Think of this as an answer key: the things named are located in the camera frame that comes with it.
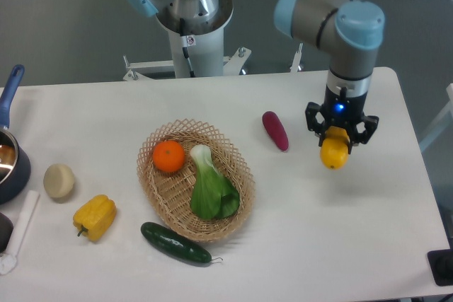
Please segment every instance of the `gray floor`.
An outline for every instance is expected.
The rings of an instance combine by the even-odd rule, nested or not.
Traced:
[[[420,136],[447,103],[445,89],[453,83],[453,2],[370,1],[386,14],[377,66],[397,72]],[[286,72],[297,50],[299,42],[273,25],[276,2],[234,0],[225,54],[240,46],[251,49],[249,73]],[[125,74],[124,54],[130,62],[171,59],[168,39],[156,20],[139,16],[125,0],[0,0],[0,51],[0,86],[18,63],[27,70],[23,85],[41,85],[119,81]],[[328,68],[328,56],[313,47],[304,47],[303,61],[307,71]],[[452,135],[450,127],[424,154],[437,201],[450,209]]]

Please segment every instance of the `blue led light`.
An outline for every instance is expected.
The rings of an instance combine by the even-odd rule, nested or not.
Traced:
[[[342,113],[345,110],[344,104],[337,103],[333,106],[333,110],[337,113]]]

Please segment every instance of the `white table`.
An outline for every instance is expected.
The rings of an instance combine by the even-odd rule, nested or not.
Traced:
[[[377,68],[365,113],[380,117],[368,145],[344,169],[325,169],[304,109],[322,103],[326,71],[210,79],[19,88],[11,132],[30,156],[26,189],[0,211],[16,222],[27,190],[41,193],[18,256],[0,277],[2,301],[365,301],[448,294],[426,254],[448,248],[396,74]],[[261,115],[275,111],[283,153]],[[142,142],[161,125],[213,124],[239,149],[256,181],[250,219],[207,245],[222,263],[194,267],[151,247],[140,233],[160,222],[137,179]],[[58,203],[42,186],[66,163],[75,193]],[[96,194],[118,207],[97,244],[77,238],[74,212]]]

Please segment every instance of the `wicker basket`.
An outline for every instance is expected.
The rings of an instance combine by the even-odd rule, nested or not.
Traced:
[[[172,174],[156,169],[151,159],[154,146],[167,139],[181,143],[186,154],[183,168]],[[214,165],[239,191],[239,209],[229,218],[206,221],[190,209],[196,167],[189,152],[197,144],[211,148]],[[156,213],[168,227],[186,238],[200,242],[219,240],[240,227],[251,213],[255,183],[250,169],[238,149],[208,123],[176,120],[162,126],[143,143],[137,165],[140,184]]]

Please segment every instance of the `blue pot handle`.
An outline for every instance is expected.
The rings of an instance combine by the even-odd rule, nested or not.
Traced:
[[[9,108],[11,107],[24,72],[25,67],[23,65],[15,65],[8,78],[8,82],[6,82],[5,89],[0,97],[0,127],[9,128]]]

